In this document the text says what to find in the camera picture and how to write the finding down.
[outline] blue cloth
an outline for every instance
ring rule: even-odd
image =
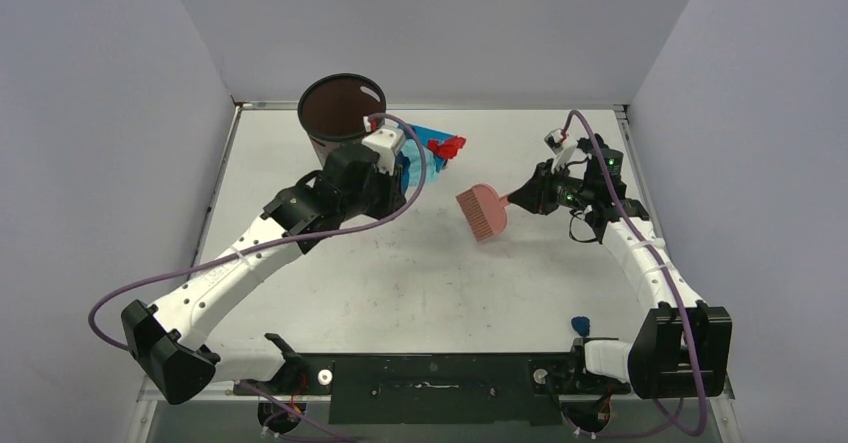
[[[406,143],[401,147],[400,153],[404,159],[409,162],[408,167],[404,167],[403,176],[401,176],[401,187],[406,191],[410,186],[418,186],[418,181],[421,178],[421,153],[418,151],[418,145],[414,141],[406,140]],[[424,149],[427,161],[424,163],[425,172],[427,173],[425,182],[436,181],[439,170],[436,167],[436,155],[428,149]]]
[[[578,335],[586,338],[589,336],[589,318],[585,316],[575,316],[571,319],[571,327]]]
[[[415,134],[418,135],[418,138],[421,140],[421,143],[424,146],[427,146],[427,142],[429,142],[430,140],[436,140],[439,143],[444,143],[445,140],[447,140],[448,138],[453,138],[454,136],[456,136],[456,135],[451,135],[450,133],[445,133],[443,131],[433,130],[431,128],[425,128],[423,126],[418,126],[418,125],[410,125],[410,126],[412,126],[412,129],[415,130]],[[415,153],[417,154],[418,149],[415,148],[414,142],[413,142],[412,146],[413,146],[413,148],[412,148],[413,151],[415,151]],[[441,157],[438,157],[438,156],[435,156],[435,155],[432,154],[432,152],[430,152],[430,156],[432,156],[435,159],[433,166],[436,169],[436,173],[442,171],[442,169],[447,164],[448,160],[441,158]]]
[[[401,147],[400,154],[398,155],[399,158],[403,158],[407,162],[404,164],[403,175],[401,176],[401,188],[404,193],[410,186],[418,185],[418,181],[421,178],[422,166],[425,168],[424,171],[427,173],[424,181],[431,182],[436,181],[439,176],[439,172],[442,171],[445,164],[447,164],[447,160],[434,155],[432,151],[426,148],[427,142],[430,140],[436,140],[439,143],[444,143],[448,138],[453,138],[455,136],[442,131],[425,128],[423,126],[409,126],[415,130],[415,135],[418,136],[418,139],[421,140],[421,144],[424,145],[424,153],[426,154],[427,161],[424,162],[424,165],[421,164],[421,154],[418,152],[418,146],[414,141],[412,141],[412,138],[407,139],[406,143],[404,143]]]

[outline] white wall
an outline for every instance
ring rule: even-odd
[[[746,441],[845,441],[848,0],[691,0],[630,108]]]
[[[142,373],[86,313],[190,261],[232,104],[179,0],[0,0],[0,28],[0,440],[122,441]]]
[[[359,72],[394,102],[624,103],[688,0],[182,0],[237,100]]]

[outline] black cup rim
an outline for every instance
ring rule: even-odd
[[[362,75],[357,75],[356,73],[336,73],[334,75],[325,76],[324,78],[321,78],[320,80],[316,81],[315,83],[312,83],[311,85],[309,85],[309,88],[307,88],[306,91],[303,92],[303,94],[300,96],[300,100],[298,100],[298,102],[297,102],[297,121],[300,122],[300,126],[304,129],[304,131],[306,131],[306,133],[314,139],[322,140],[322,141],[326,141],[326,142],[332,142],[332,143],[341,143],[341,142],[345,142],[345,141],[364,138],[368,134],[368,132],[365,131],[365,128],[363,127],[362,131],[355,133],[355,134],[351,134],[351,135],[347,135],[347,136],[327,136],[327,135],[322,135],[321,133],[318,133],[317,131],[314,131],[314,130],[307,128],[306,124],[303,123],[303,102],[319,86],[323,85],[324,83],[327,83],[328,81],[341,79],[341,78],[350,78],[350,79],[361,80],[363,82],[363,85],[369,86],[372,90],[376,90],[377,96],[380,97],[380,103],[383,106],[383,111],[384,112],[386,111],[386,95],[383,93],[383,89],[380,88],[380,85],[375,83],[374,80],[371,80],[370,78],[366,78]],[[382,123],[382,120],[378,121],[377,122],[378,126],[380,126],[381,123]]]

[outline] pink brush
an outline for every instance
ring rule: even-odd
[[[477,241],[499,235],[506,229],[507,196],[498,196],[494,188],[485,184],[474,185],[456,195],[459,208]]]

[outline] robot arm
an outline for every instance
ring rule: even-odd
[[[404,141],[402,130],[384,127],[361,143],[337,148],[322,170],[280,191],[221,255],[237,258],[150,305],[136,300],[123,310],[130,354],[169,403],[182,403],[213,381],[271,380],[297,359],[277,335],[223,345],[209,334],[266,278],[320,241],[275,245],[275,240],[336,230],[358,215],[384,218],[400,208],[406,199],[395,157]]]
[[[627,185],[621,181],[624,155],[610,149],[599,135],[595,137],[600,156],[590,151],[591,143],[587,139],[575,144],[564,135],[557,135],[562,135],[562,131],[554,130],[545,138],[554,158],[536,165],[533,176],[509,195],[509,201],[541,215],[548,215],[559,207],[588,211],[585,221],[595,233],[596,241],[615,257],[647,313],[633,343],[609,338],[575,340],[572,350],[581,355],[583,369],[630,383],[634,392],[645,399],[696,396],[693,369],[682,344],[680,312],[685,311],[692,323],[707,396],[720,394],[730,351],[731,320],[727,311],[707,306],[686,283],[671,263],[665,242],[657,237],[644,206],[638,200],[625,198]],[[582,179],[569,174],[561,157],[563,154],[570,156],[575,147],[589,156]],[[622,221],[603,178],[601,165],[611,176],[622,209],[645,241],[640,241]],[[649,245],[660,256],[662,264],[657,263]],[[683,308],[678,308],[664,270],[675,282]]]

